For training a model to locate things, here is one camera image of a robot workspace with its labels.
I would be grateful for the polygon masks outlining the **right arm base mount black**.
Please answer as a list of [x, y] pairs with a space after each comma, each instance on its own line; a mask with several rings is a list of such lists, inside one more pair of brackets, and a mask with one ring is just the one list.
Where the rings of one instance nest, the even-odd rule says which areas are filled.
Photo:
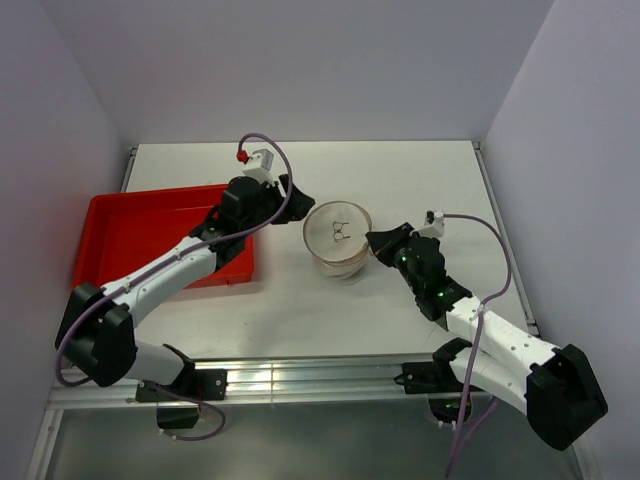
[[425, 395], [439, 426], [457, 422], [463, 385], [447, 365], [437, 361], [406, 362], [393, 381], [406, 395]]

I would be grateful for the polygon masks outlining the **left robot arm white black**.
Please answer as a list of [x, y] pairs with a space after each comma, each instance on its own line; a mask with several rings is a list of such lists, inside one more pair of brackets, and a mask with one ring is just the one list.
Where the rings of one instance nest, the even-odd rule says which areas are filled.
[[232, 179], [220, 202], [169, 251], [118, 280], [84, 283], [71, 292], [55, 363], [69, 360], [100, 387], [127, 378], [159, 385], [172, 399], [187, 397], [195, 386], [193, 361], [171, 345], [137, 341], [136, 328], [171, 296], [223, 269], [250, 235], [301, 221], [314, 204], [287, 174], [275, 182]]

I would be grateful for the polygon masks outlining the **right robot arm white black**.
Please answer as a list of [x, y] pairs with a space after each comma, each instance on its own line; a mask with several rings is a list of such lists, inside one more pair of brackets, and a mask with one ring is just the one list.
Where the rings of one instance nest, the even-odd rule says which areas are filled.
[[515, 326], [448, 275], [438, 239], [405, 223], [366, 235], [374, 257], [399, 271], [421, 314], [453, 340], [432, 356], [416, 383], [452, 390], [470, 385], [523, 413], [548, 446], [568, 448], [608, 412], [585, 353]]

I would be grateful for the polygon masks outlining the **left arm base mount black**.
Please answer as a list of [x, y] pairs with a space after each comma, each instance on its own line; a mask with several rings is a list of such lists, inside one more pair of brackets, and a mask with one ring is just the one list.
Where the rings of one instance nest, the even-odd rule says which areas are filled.
[[[134, 400], [156, 405], [156, 424], [163, 434], [182, 441], [199, 441], [218, 435], [226, 426], [226, 414], [214, 402], [225, 399], [227, 371], [225, 369], [194, 369], [170, 385], [140, 380]], [[205, 415], [218, 421], [209, 434], [187, 435]]]

